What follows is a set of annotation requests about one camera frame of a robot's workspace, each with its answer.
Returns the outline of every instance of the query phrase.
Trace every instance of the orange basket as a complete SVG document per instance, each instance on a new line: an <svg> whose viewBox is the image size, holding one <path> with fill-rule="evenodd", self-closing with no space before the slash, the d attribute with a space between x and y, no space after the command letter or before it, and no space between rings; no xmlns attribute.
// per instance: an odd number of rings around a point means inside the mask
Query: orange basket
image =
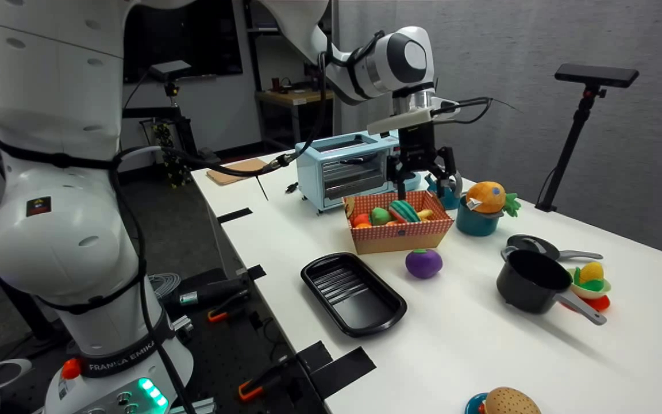
<svg viewBox="0 0 662 414"><path fill-rule="evenodd" d="M430 221L418 223L399 223L399 224L373 224L357 227L352 219L357 214L368 214L374 206L388 206L396 200L396 192L376 192L376 196L357 196L345 198L348 223L352 230L352 239L358 254L381 252L381 250L414 250L414 248L434 248L453 224L450 215L441 206L441 202L427 190L406 192L405 200L415 208L430 208Z"/></svg>

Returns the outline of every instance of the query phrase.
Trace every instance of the black baking tray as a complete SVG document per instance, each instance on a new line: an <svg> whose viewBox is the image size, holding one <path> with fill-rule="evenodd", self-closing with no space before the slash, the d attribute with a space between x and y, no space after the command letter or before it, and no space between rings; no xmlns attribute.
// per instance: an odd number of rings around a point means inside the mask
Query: black baking tray
<svg viewBox="0 0 662 414"><path fill-rule="evenodd" d="M406 309L405 299L352 252L307 261L300 276L348 336L374 336Z"/></svg>

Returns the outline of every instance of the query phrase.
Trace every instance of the purple toy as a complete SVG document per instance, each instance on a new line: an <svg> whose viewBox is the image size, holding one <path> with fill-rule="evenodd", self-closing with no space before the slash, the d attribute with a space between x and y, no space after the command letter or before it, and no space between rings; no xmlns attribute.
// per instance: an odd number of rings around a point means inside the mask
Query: purple toy
<svg viewBox="0 0 662 414"><path fill-rule="evenodd" d="M444 266L444 259L434 248L415 248L406 252L405 266L415 278L431 278Z"/></svg>

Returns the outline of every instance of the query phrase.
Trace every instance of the toaster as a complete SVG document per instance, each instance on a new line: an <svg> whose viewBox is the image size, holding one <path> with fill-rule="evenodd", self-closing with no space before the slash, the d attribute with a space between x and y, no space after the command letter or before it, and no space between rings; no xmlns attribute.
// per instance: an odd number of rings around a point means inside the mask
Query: toaster
<svg viewBox="0 0 662 414"><path fill-rule="evenodd" d="M366 130L316 137L297 159L299 188L316 212L338 208L345 196L387 192L387 156L398 146L398 130L376 135ZM414 174L405 188L418 188Z"/></svg>

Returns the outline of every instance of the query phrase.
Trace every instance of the white table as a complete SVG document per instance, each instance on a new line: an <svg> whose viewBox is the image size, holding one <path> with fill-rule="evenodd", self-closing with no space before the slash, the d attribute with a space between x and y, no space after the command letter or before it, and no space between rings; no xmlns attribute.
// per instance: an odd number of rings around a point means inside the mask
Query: white table
<svg viewBox="0 0 662 414"><path fill-rule="evenodd" d="M338 359L361 344L376 362L326 399L334 414L459 414L474 392L503 383L526 390L545 414L662 412L662 250L523 202L492 237L464 237L453 224L431 280L406 276L405 252L361 254L405 297L406 314L387 332L354 339L299 276L319 254L354 252L343 212L316 215L300 192L285 196L295 166L261 176L268 200L256 179L216 186L202 170L192 176L216 215L253 208L223 227L245 266L267 269L258 286L291 347L322 339ZM499 250L522 232L604 254L604 327L558 304L537 316L502 300Z"/></svg>

